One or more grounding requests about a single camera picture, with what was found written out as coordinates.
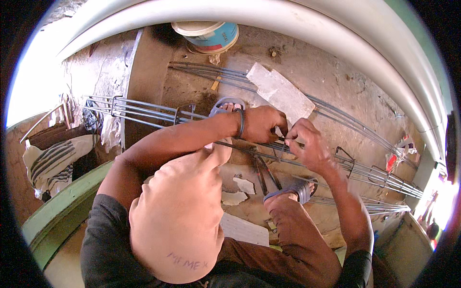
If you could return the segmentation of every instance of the curved white frame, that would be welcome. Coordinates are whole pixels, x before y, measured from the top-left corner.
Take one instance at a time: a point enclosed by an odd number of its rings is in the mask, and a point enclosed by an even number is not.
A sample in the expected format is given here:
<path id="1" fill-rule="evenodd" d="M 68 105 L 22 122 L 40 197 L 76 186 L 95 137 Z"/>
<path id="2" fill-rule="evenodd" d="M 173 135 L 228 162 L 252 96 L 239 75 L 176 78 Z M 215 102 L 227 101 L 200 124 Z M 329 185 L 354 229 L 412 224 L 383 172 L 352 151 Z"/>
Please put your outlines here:
<path id="1" fill-rule="evenodd" d="M 114 34 L 165 22 L 227 21 L 273 30 L 322 48 L 370 77 L 414 122 L 432 157 L 444 160 L 446 112 L 437 79 L 414 36 L 382 1 L 150 0 L 125 9 L 139 1 L 98 1 L 90 0 L 76 13 L 74 18 L 84 15 L 75 18 L 74 31 L 91 27 L 72 35 L 59 59 Z M 348 4 L 353 5 L 343 10 Z M 382 25 L 386 19 L 387 27 Z"/>

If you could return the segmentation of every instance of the slipper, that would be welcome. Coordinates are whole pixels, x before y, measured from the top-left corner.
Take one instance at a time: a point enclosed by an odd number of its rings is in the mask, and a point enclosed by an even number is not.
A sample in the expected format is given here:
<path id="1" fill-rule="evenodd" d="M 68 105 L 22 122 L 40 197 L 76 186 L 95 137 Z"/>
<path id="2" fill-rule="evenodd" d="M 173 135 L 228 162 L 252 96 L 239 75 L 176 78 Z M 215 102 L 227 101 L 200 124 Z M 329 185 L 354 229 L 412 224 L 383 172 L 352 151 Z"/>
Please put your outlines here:
<path id="1" fill-rule="evenodd" d="M 317 178 L 313 178 L 313 177 L 308 177 L 309 180 L 312 180 L 313 182 L 315 183 L 319 183 L 318 179 Z M 312 191 L 312 193 L 308 193 L 309 192 L 309 183 L 310 182 L 307 182 L 305 181 L 304 184 L 302 184 L 301 186 L 297 186 L 297 187 L 291 187 L 291 188 L 287 188 L 287 189 L 283 189 L 283 190 L 279 190 L 279 191 L 276 191 L 276 192 L 272 192 L 272 193 L 269 193 L 267 194 L 264 199 L 263 199 L 263 203 L 275 196 L 275 195 L 279 195 L 279 194 L 284 194 L 284 193 L 292 193 L 292 191 L 294 190 L 296 192 L 296 194 L 298 194 L 298 202 L 302 204 L 304 203 L 307 203 L 311 197 L 314 195 L 315 191 L 317 191 L 317 187 L 319 186 L 318 184 L 315 184 L 314 183 L 314 190 Z"/>
<path id="2" fill-rule="evenodd" d="M 213 117 L 216 114 L 219 113 L 227 113 L 226 109 L 221 109 L 220 107 L 224 105 L 224 103 L 234 103 L 235 104 L 240 104 L 242 106 L 242 110 L 245 110 L 245 102 L 242 99 L 239 98 L 232 98 L 232 97 L 224 97 L 219 99 L 216 104 L 214 105 L 213 109 L 211 109 L 210 115 L 208 117 Z"/>

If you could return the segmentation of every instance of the black bracelet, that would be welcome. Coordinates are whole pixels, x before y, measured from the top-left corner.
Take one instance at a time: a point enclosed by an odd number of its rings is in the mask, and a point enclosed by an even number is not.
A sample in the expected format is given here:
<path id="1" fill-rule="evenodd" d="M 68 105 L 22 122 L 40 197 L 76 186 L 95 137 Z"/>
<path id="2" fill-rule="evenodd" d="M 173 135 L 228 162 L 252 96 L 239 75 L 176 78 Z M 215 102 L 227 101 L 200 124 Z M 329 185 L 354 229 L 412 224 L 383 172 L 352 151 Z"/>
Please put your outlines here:
<path id="1" fill-rule="evenodd" d="M 240 137 L 243 134 L 243 128 L 245 127 L 245 117 L 243 116 L 243 110 L 240 108 L 234 109 L 234 111 L 239 111 L 240 112 L 240 130 L 238 132 L 237 139 L 240 139 Z"/>

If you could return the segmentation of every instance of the pliers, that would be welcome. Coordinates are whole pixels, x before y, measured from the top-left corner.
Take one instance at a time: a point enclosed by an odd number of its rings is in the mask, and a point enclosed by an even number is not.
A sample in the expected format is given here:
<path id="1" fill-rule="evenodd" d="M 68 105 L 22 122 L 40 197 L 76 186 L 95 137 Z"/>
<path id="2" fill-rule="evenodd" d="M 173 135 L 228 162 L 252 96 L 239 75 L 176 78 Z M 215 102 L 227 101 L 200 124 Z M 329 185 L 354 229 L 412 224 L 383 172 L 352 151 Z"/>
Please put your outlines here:
<path id="1" fill-rule="evenodd" d="M 254 155 L 253 156 L 253 164 L 256 168 L 256 175 L 258 176 L 258 180 L 260 182 L 260 185 L 261 185 L 261 189 L 262 189 L 262 193 L 266 196 L 267 195 L 267 186 L 266 186 L 266 182 L 264 180 L 264 176 L 262 175 L 262 172 L 263 170 L 266 170 L 267 173 L 269 174 L 269 177 L 272 179 L 272 181 L 274 182 L 275 186 L 277 186 L 277 189 L 278 190 L 282 190 L 282 185 L 280 184 L 280 182 L 278 181 L 277 178 L 274 177 L 274 175 L 272 174 L 271 170 L 269 169 L 269 167 L 267 166 L 266 162 L 263 160 L 263 158 L 259 155 Z"/>

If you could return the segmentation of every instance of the paint bucket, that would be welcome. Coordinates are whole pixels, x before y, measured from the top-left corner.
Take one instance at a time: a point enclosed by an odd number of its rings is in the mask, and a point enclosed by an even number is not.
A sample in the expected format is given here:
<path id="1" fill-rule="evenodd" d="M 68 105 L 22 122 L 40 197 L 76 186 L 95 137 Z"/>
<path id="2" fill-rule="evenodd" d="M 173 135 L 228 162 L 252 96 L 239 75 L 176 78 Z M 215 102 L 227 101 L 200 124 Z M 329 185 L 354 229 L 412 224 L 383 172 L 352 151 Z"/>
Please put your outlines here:
<path id="1" fill-rule="evenodd" d="M 228 22 L 172 22 L 173 29 L 204 54 L 218 54 L 229 49 L 238 38 L 238 25 Z"/>

